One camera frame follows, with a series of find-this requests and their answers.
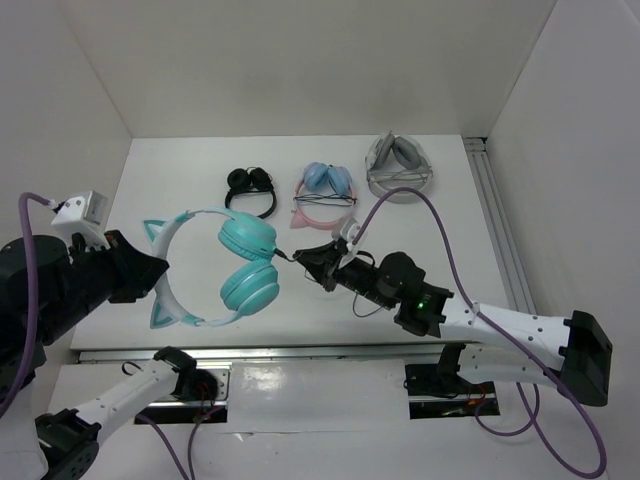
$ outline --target headphones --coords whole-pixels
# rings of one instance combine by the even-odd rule
[[[311,192],[321,190],[327,183],[331,186],[335,195],[300,195],[303,187]],[[346,200],[350,201],[347,213],[339,219],[332,222],[318,222],[307,217],[302,212],[300,205],[303,203],[321,204],[320,200]],[[302,179],[296,186],[293,197],[293,218],[291,219],[290,228],[311,227],[318,230],[333,230],[345,217],[351,215],[356,204],[357,198],[353,189],[353,180],[349,170],[345,167],[334,167],[333,165],[325,165],[324,163],[313,162],[304,169]]]
[[[231,207],[231,200],[236,195],[242,195],[244,193],[258,193],[268,192],[271,194],[271,206],[269,210],[258,215],[259,218],[268,218],[278,205],[276,199],[276,192],[273,188],[273,180],[264,169],[260,167],[236,168],[227,177],[227,184],[229,185],[229,191],[224,199],[224,206],[226,208]]]
[[[218,213],[229,217],[218,233],[218,240],[236,255],[249,260],[220,288],[220,297],[232,313],[219,320],[205,320],[191,314],[176,300],[165,273],[155,286],[152,329],[168,327],[177,322],[196,327],[227,325],[259,312],[273,302],[280,292],[278,271],[271,265],[276,250],[276,231],[265,221],[248,213],[210,207],[187,210],[168,221],[144,220],[144,231],[152,246],[151,255],[166,260],[169,245],[178,229],[200,213]]]
[[[402,171],[383,171],[390,153],[404,167]],[[393,136],[391,131],[380,135],[365,158],[369,190],[381,197],[397,187],[411,187],[424,193],[433,177],[433,168],[422,146],[409,135]],[[396,193],[387,200],[394,203],[411,203],[419,197],[412,193]]]

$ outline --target white table surface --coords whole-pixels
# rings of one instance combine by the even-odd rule
[[[294,364],[300,367],[299,372]],[[308,370],[320,364],[323,373],[317,388],[322,398],[317,399],[311,395],[316,377]],[[333,374],[328,374],[332,364]],[[353,364],[360,365],[354,370]],[[198,480],[576,478],[551,458],[533,431],[517,438],[497,438],[480,429],[471,417],[410,420],[406,390],[393,361],[301,360],[289,362],[287,369],[274,376],[277,365],[263,364],[269,374],[255,382],[246,381],[248,375],[234,365],[228,423],[204,425],[195,437]],[[118,364],[63,366],[49,411],[83,403],[123,377]],[[265,381],[270,382],[269,388],[264,388]],[[371,381],[380,383],[379,401],[371,396]],[[484,417],[486,423],[503,430],[525,424],[526,413],[515,388],[496,386],[501,415]],[[594,468],[595,446],[581,418],[555,391],[542,387],[541,393],[539,422],[551,441],[577,468]],[[345,401],[351,402],[349,415],[336,427],[335,418]],[[371,403],[378,407],[370,408]],[[398,416],[399,410],[404,411],[403,417]],[[254,427],[248,427],[248,421],[255,423]],[[186,468],[192,426],[161,428]],[[101,447],[83,480],[177,478],[179,474],[157,434],[132,421]]]
[[[291,230],[291,198],[304,167],[313,161],[349,168],[362,221],[377,200],[368,190],[364,157],[375,136],[164,138],[133,141],[108,229],[118,229],[137,248],[150,252],[141,221],[170,218],[186,209],[222,205],[228,173],[260,166],[274,179],[279,206],[269,222],[278,231],[278,246],[287,253],[329,242],[329,232]],[[482,302],[507,306],[494,250],[478,193],[459,136],[417,136],[434,167],[428,192],[449,233],[458,268],[470,294]],[[270,196],[234,200],[233,208],[260,213]],[[320,219],[337,209],[311,207]],[[226,250],[216,236],[224,218],[196,217],[175,237],[169,252],[169,281],[176,296],[197,315],[219,318],[226,309],[218,291],[244,260]],[[427,208],[388,203],[369,229],[363,249],[378,261],[402,250],[427,274],[425,281],[453,290],[442,240]],[[393,323],[393,312],[366,319],[351,313],[353,294],[341,287],[332,293],[305,280],[303,268],[274,259],[281,293],[268,308],[221,328],[174,325],[150,330],[155,295],[132,305],[103,305],[76,327],[72,348],[80,350],[178,347],[335,345],[422,342]],[[374,308],[358,302],[359,312]]]

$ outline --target cat ear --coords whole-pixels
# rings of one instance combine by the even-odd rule
[[[153,308],[151,309],[151,329],[155,330],[158,328],[168,327],[170,325],[173,325],[174,323],[178,323],[178,319],[173,318],[156,298],[156,301],[153,304]]]
[[[308,226],[309,226],[309,224],[302,217],[302,215],[300,215],[300,213],[298,211],[295,211],[293,213],[293,218],[291,219],[291,225],[289,225],[289,228],[304,228],[304,227],[308,227]]]
[[[167,223],[166,220],[158,220],[158,219],[149,219],[142,221],[142,228],[144,229],[144,233],[149,240],[149,243],[153,245],[154,240],[158,236],[158,234],[162,231],[162,227]]]

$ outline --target cable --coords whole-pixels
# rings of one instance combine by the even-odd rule
[[[520,394],[520,398],[522,398],[522,401],[525,403],[525,405],[528,405],[527,397],[524,395],[524,390],[522,389],[522,384],[516,383],[516,387],[518,388],[518,393]],[[501,432],[500,430],[494,430],[493,428],[485,424],[482,420],[480,420],[480,410],[482,410],[484,406],[491,401],[491,399],[485,400],[484,402],[482,402],[480,405],[476,407],[476,410],[474,412],[474,416],[476,417],[476,422],[478,422],[478,425],[484,428],[487,432],[493,435],[497,435],[498,437],[516,437],[526,432],[534,424],[537,423],[538,413],[540,413],[540,389],[538,389],[538,385],[536,385],[535,383],[533,384],[533,391],[536,396],[536,408],[534,409],[533,412],[530,412],[527,410],[527,412],[529,413],[529,421],[525,424],[524,427],[521,427],[518,430],[513,430],[512,432]]]
[[[307,275],[309,272],[307,270],[304,271],[304,278],[306,278],[307,280],[309,280],[312,283],[319,283],[315,278],[311,278],[309,275]]]
[[[203,383],[203,385],[204,385],[204,389],[207,391],[207,396],[209,397],[209,404],[210,404],[211,408],[213,408],[215,400],[213,399],[213,396],[211,395],[211,390],[209,390],[209,385],[207,385],[206,383]]]
[[[279,248],[276,248],[276,249],[273,251],[273,253],[274,253],[275,255],[277,255],[278,257],[283,258],[283,259],[284,259],[284,260],[286,260],[287,262],[290,262],[290,263],[296,263],[296,262],[297,262],[297,260],[296,260],[296,259],[297,259],[298,257],[296,256],[296,254],[295,254],[295,253],[292,255],[292,257],[291,257],[291,258],[289,258],[289,257],[287,256],[287,254],[286,254],[286,253],[284,253],[284,252],[283,252],[282,250],[280,250]]]
[[[193,469],[193,439],[196,436],[196,432],[198,431],[200,425],[202,425],[202,422],[204,422],[208,417],[210,417],[217,411],[222,410],[223,408],[224,407],[212,407],[211,409],[209,409],[206,414],[202,415],[200,418],[198,418],[198,420],[196,420],[196,424],[193,426],[193,430],[191,430],[191,435],[189,435],[189,444],[187,446],[187,461],[189,463],[189,473],[191,474],[191,480],[196,480],[196,473]]]
[[[142,415],[141,413],[136,415],[136,418],[138,420],[140,420],[141,422],[146,423],[147,425],[149,425],[151,428],[153,428],[156,431],[156,433],[158,434],[158,436],[160,437],[160,439],[164,443],[164,446],[167,447],[167,450],[169,450],[169,455],[171,455],[171,458],[173,459],[173,463],[175,463],[176,467],[178,467],[178,470],[180,471],[180,475],[182,476],[182,478],[184,480],[195,480],[195,477],[192,477],[192,479],[189,479],[189,477],[187,476],[187,472],[185,471],[184,467],[182,466],[182,463],[180,463],[180,459],[178,458],[178,455],[176,454],[176,451],[173,449],[173,446],[171,445],[171,442],[169,441],[167,436],[164,434],[162,429],[158,426],[158,424],[156,422],[154,422],[153,420],[151,420],[146,415]]]
[[[402,384],[402,386],[404,387],[404,389],[409,392],[409,385],[408,382],[405,380]],[[442,394],[442,393],[434,393],[432,391],[429,390],[421,390],[419,388],[415,388],[412,387],[411,388],[411,393],[407,393],[409,396],[413,395],[426,395],[428,397],[433,397],[433,398],[444,398],[447,400],[453,400],[454,398],[457,398],[460,396],[459,393],[446,393],[446,394]]]
[[[355,297],[353,297],[353,303],[351,304],[351,311],[353,312],[353,314],[358,317],[358,318],[367,318],[370,317],[371,315],[374,315],[376,313],[378,313],[380,310],[382,310],[384,307],[378,307],[375,310],[373,310],[372,312],[369,313],[365,313],[364,315],[360,315],[358,312],[356,312],[356,300],[358,300],[358,297],[360,295],[358,295],[356,293]]]
[[[133,373],[127,372],[127,369],[124,368],[126,365],[131,365],[132,367],[137,368],[138,370],[142,370],[142,367],[135,362],[129,362],[129,361],[123,362],[122,365],[120,366],[120,370],[122,370],[122,373],[124,373],[127,377],[132,376]]]
[[[355,205],[357,199],[350,195],[338,195],[337,193],[331,195],[320,195],[319,193],[307,193],[304,195],[298,195],[293,197],[295,202],[299,205],[326,205],[329,207],[352,207]],[[322,200],[338,200],[346,202],[341,205],[339,203],[323,202]]]
[[[478,403],[484,403],[487,400],[487,391],[482,386],[481,383],[477,384],[476,387],[482,392],[482,397],[480,398],[471,398],[471,387],[469,387],[469,391],[467,392],[467,407],[472,407]]]
[[[29,220],[29,208],[27,205],[29,200],[33,200],[47,207],[52,205],[50,200],[31,192],[23,193],[18,200],[20,227],[22,228],[22,241],[24,243],[24,253],[27,264],[27,333],[24,339],[22,359],[20,360],[16,378],[13,380],[13,384],[4,398],[2,405],[0,405],[0,418],[4,417],[4,414],[7,413],[7,410],[9,410],[9,407],[16,399],[16,396],[22,389],[24,381],[29,375],[33,352],[36,348],[36,334],[38,333],[38,263],[33,232],[31,231],[31,221]]]
[[[405,182],[424,182],[429,180],[430,173],[403,170],[400,172],[375,172],[375,174],[373,174],[372,176],[375,177],[376,183],[393,182],[399,180]]]
[[[449,242],[449,237],[448,237],[447,232],[446,232],[446,230],[444,228],[444,224],[442,223],[442,219],[440,218],[440,215],[436,211],[436,208],[433,206],[433,203],[431,203],[431,200],[429,200],[427,198],[427,196],[424,195],[422,192],[420,192],[420,191],[418,191],[418,190],[416,190],[414,188],[409,188],[409,187],[398,187],[398,188],[394,188],[393,190],[389,190],[388,192],[386,192],[382,197],[380,197],[380,199],[373,206],[373,208],[369,212],[369,215],[367,215],[367,218],[362,223],[362,228],[360,228],[360,230],[358,231],[356,237],[353,239],[353,244],[355,245],[360,241],[360,239],[362,238],[362,235],[364,234],[364,232],[367,230],[367,227],[371,223],[371,220],[373,219],[373,216],[376,214],[376,212],[382,206],[382,204],[391,195],[393,195],[395,193],[399,193],[399,192],[411,192],[411,193],[414,193],[415,195],[417,195],[418,197],[420,197],[422,199],[422,201],[427,205],[427,207],[431,211],[431,214],[433,215],[433,218],[436,221],[436,224],[438,225],[438,229],[440,230],[440,235],[441,235],[442,241],[444,243],[444,248],[447,251],[447,258],[449,260],[449,266],[451,268],[451,273],[453,274],[453,280],[454,280],[454,282],[456,284],[456,287],[458,288],[458,291],[460,292],[460,295],[464,299],[465,303],[469,306],[469,308],[473,308],[473,301],[471,300],[471,298],[467,294],[466,290],[462,286],[462,281],[460,280],[460,275],[458,274],[458,268],[456,267],[455,260],[453,258],[453,252],[451,251],[451,243]],[[529,403],[526,401],[526,399],[524,397],[524,394],[521,394],[521,397],[525,400],[524,401],[524,405],[525,405],[525,408],[527,409],[527,412],[529,413],[530,418],[532,419],[533,426],[535,427],[536,432],[538,433],[538,436],[540,437],[540,440],[545,445],[545,447],[547,447],[547,449],[549,450],[549,453],[551,453],[551,455],[556,460],[558,460],[558,462],[563,467],[565,467],[567,470],[569,470],[574,475],[577,475],[578,477],[582,477],[582,478],[598,478],[599,476],[601,476],[605,472],[605,470],[607,468],[607,452],[606,452],[606,449],[605,449],[605,446],[604,446],[604,441],[602,440],[602,436],[600,435],[600,432],[598,431],[598,428],[596,427],[595,423],[593,423],[593,420],[591,420],[591,417],[589,417],[589,414],[586,412],[584,407],[582,405],[580,405],[580,402],[575,397],[575,395],[565,386],[565,384],[556,376],[556,374],[553,373],[553,371],[544,364],[544,362],[542,360],[540,360],[531,350],[529,350],[529,348],[527,348],[525,345],[520,343],[513,335],[511,335],[509,332],[507,332],[504,328],[502,328],[496,322],[491,320],[484,313],[478,312],[478,317],[480,317],[480,319],[482,319],[485,323],[487,323],[491,328],[493,328],[498,333],[500,333],[503,337],[505,337],[507,340],[509,340],[518,350],[520,350],[528,358],[530,358],[536,365],[538,365],[538,367],[540,367],[540,369],[545,373],[545,375],[549,378],[549,380],[551,380],[558,387],[558,391],[560,392],[560,394],[569,399],[569,401],[575,407],[575,409],[578,411],[578,413],[580,414],[582,419],[587,424],[587,427],[591,431],[591,434],[593,435],[593,439],[595,440],[596,446],[598,448],[598,454],[600,456],[600,463],[599,463],[598,467],[593,472],[582,472],[582,471],[576,469],[575,467],[573,467],[572,465],[569,465],[565,460],[563,460],[559,456],[559,454],[553,448],[551,448],[551,444],[549,443],[549,440],[546,438],[544,432],[542,432],[542,430],[540,429],[539,425],[537,424],[536,419],[532,416],[533,412],[531,412],[531,407],[529,406]]]
[[[204,401],[207,399],[207,394],[204,392],[204,388],[200,385],[196,385],[196,388],[200,390],[200,411],[196,414],[194,421],[198,419],[200,415],[204,414]]]
[[[356,252],[356,255],[360,255],[361,257],[367,257],[369,260],[371,260],[371,266],[372,267],[376,266],[376,259],[371,253],[365,252],[364,250],[360,250],[359,252]]]

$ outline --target black headphones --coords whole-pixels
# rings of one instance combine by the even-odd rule
[[[229,191],[224,199],[224,206],[230,208],[231,200],[236,195],[242,195],[245,193],[270,193],[273,201],[269,210],[258,215],[260,218],[269,217],[278,205],[276,200],[276,192],[273,189],[273,181],[271,175],[264,171],[260,167],[250,167],[246,170],[244,168],[236,168],[227,177],[227,183],[229,184]]]

